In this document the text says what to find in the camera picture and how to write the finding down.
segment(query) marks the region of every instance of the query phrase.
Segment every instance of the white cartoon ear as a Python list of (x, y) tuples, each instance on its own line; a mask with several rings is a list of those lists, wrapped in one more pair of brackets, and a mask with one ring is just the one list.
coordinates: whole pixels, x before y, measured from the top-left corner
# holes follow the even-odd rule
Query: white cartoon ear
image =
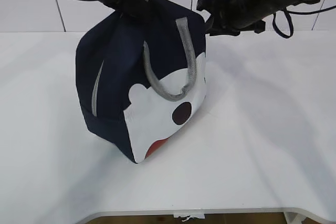
[(132, 104), (142, 103), (147, 96), (147, 89), (144, 85), (135, 84), (129, 91), (129, 99)]

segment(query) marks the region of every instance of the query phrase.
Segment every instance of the black strap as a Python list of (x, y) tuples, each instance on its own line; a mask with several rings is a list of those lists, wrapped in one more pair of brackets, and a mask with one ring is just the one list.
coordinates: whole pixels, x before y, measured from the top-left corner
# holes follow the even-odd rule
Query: black strap
[(273, 16), (274, 16), (273, 17), (273, 28), (274, 28), (274, 31), (278, 35), (280, 35), (282, 38), (289, 39), (294, 34), (293, 20), (292, 20), (292, 17), (290, 16), (290, 14), (289, 14), (289, 12), (287, 11), (286, 8), (281, 10), (281, 11), (285, 14), (285, 17), (287, 18), (290, 34), (287, 35), (287, 34), (284, 34), (282, 31), (280, 31), (279, 27), (277, 26), (277, 22), (276, 22), (276, 19), (277, 19), (277, 14), (276, 13), (273, 14)]

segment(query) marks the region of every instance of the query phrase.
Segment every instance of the red mouth graphic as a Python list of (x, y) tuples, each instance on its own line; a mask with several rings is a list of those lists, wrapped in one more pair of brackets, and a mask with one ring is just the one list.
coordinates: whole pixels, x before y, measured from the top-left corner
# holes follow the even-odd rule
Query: red mouth graphic
[(152, 155), (153, 152), (155, 152), (158, 148), (160, 148), (162, 145), (164, 145), (165, 142), (167, 142), (168, 139), (169, 139), (169, 138), (164, 139), (164, 140), (158, 140), (158, 141), (156, 141), (155, 143), (153, 143), (153, 144), (151, 145), (151, 147), (148, 149), (145, 158), (148, 158), (150, 155)]

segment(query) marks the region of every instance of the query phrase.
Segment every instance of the navy blue bag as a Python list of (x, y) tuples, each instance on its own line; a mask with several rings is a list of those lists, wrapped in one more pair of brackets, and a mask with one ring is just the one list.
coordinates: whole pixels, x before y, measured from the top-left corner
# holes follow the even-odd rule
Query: navy blue bag
[(205, 94), (203, 18), (151, 0), (141, 23), (114, 12), (81, 39), (76, 86), (90, 132), (139, 163), (178, 131)]

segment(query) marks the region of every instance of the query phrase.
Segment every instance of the cartoon face print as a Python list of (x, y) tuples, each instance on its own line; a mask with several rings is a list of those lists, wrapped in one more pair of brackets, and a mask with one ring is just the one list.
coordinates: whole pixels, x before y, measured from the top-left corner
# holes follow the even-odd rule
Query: cartoon face print
[[(195, 87), (179, 102), (159, 96), (152, 87), (135, 84), (129, 91), (131, 105), (124, 111), (135, 162), (146, 156), (177, 132), (201, 106), (205, 94), (205, 53), (197, 57)], [(160, 80), (171, 94), (178, 94), (187, 83), (187, 69)]]

